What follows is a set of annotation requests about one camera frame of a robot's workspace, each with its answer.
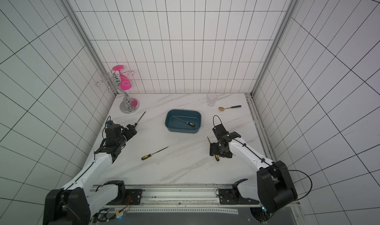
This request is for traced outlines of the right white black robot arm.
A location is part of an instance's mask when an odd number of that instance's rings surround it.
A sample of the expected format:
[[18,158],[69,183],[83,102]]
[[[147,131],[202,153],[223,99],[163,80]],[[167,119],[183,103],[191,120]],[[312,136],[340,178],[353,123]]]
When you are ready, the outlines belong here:
[[232,184],[228,200],[262,205],[265,211],[275,213],[298,200],[290,171],[282,161],[273,161],[251,148],[237,134],[222,136],[210,143],[210,156],[241,159],[252,171],[252,178],[243,178]]

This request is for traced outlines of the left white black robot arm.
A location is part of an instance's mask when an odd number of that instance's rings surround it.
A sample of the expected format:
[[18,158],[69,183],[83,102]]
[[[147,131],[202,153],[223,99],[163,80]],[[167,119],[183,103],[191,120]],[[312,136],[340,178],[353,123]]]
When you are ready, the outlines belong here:
[[113,180],[91,192],[95,182],[120,155],[127,141],[137,134],[136,124],[123,127],[108,121],[106,137],[93,159],[70,182],[51,190],[45,198],[44,225],[87,225],[108,203],[121,204],[127,198],[124,181]]

